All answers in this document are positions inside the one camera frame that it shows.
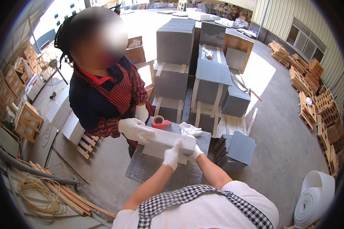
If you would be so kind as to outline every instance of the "white cotton glove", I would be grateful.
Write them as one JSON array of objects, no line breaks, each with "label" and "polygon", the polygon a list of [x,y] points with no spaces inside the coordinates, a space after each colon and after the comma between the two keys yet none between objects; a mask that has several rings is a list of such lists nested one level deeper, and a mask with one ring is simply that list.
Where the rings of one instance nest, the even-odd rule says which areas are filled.
[{"label": "white cotton glove", "polygon": [[173,171],[175,171],[177,168],[178,151],[181,148],[181,145],[182,139],[177,139],[173,145],[173,148],[164,152],[164,161],[162,164],[168,165]]},{"label": "white cotton glove", "polygon": [[147,108],[145,107],[145,104],[143,105],[137,105],[135,107],[135,118],[139,119],[142,122],[147,121],[149,117],[149,112]]},{"label": "white cotton glove", "polygon": [[204,154],[201,149],[195,145],[195,150],[193,152],[193,154],[191,154],[189,157],[188,157],[188,160],[190,162],[196,162],[196,159],[201,155],[201,154]]},{"label": "white cotton glove", "polygon": [[180,124],[181,134],[190,137],[197,137],[202,134],[201,128],[196,128],[191,124],[187,124],[185,122]]},{"label": "white cotton glove", "polygon": [[148,138],[154,136],[154,131],[143,126],[145,123],[136,118],[121,119],[118,122],[118,131],[124,133],[127,139],[148,144]]}]

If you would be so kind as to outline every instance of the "pipe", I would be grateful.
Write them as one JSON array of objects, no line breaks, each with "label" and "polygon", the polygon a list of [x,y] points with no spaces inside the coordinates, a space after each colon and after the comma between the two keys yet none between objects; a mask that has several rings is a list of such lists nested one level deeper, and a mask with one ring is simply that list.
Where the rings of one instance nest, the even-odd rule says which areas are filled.
[{"label": "pipe", "polygon": [[61,177],[57,177],[57,176],[48,175],[46,173],[37,171],[37,170],[35,170],[29,166],[26,166],[25,164],[14,159],[12,156],[10,156],[7,152],[5,152],[1,148],[0,148],[0,158],[4,162],[8,163],[10,166],[17,168],[19,171],[23,171],[26,173],[30,173],[32,175],[40,176],[40,177],[47,177],[47,178],[53,179],[54,181],[57,181],[59,184],[72,185],[75,187],[78,185],[77,181],[73,181],[73,180],[69,180],[69,179],[65,179],[65,178],[61,178]]},{"label": "pipe", "polygon": [[34,37],[33,29],[32,29],[32,24],[31,24],[31,20],[29,20],[29,18],[28,18],[28,23],[29,23],[29,29],[31,30],[31,33],[32,33],[32,37],[33,37],[34,43],[35,43],[36,46],[37,46],[38,52],[41,53],[41,48],[40,48],[40,46],[38,45],[37,40],[36,40],[35,37]]},{"label": "pipe", "polygon": [[262,19],[262,21],[260,23],[260,28],[259,28],[259,31],[257,32],[256,39],[259,39],[260,31],[261,31],[261,28],[263,27],[263,24],[264,24],[264,20],[265,20],[267,9],[269,7],[269,3],[270,3],[270,0],[267,0],[266,8],[265,8],[265,11],[264,11],[264,16],[263,16],[263,19]]}]

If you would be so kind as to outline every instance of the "corrugated metal wall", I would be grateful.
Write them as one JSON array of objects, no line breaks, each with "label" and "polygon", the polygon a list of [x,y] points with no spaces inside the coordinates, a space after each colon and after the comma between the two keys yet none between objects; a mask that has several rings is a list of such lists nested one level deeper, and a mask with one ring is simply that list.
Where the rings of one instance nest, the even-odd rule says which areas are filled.
[{"label": "corrugated metal wall", "polygon": [[[252,20],[260,25],[268,0],[257,0]],[[333,93],[341,112],[344,99],[344,61],[338,44],[321,14],[309,0],[270,0],[263,27],[286,40],[293,17],[306,25],[326,46],[321,60],[322,80]]]}]

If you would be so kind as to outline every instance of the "cardboard box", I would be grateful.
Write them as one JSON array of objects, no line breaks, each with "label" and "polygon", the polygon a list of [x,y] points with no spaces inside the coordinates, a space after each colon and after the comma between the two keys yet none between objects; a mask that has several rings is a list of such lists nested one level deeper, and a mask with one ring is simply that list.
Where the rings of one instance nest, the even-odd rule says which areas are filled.
[{"label": "cardboard box", "polygon": [[144,63],[146,62],[145,60],[145,53],[144,53],[144,48],[143,48],[143,41],[142,41],[142,36],[140,37],[133,37],[128,40],[128,46],[133,42],[133,39],[138,39],[140,40],[140,46],[136,48],[130,48],[126,49],[125,51],[125,57],[127,57],[133,64],[138,64],[138,63]]}]

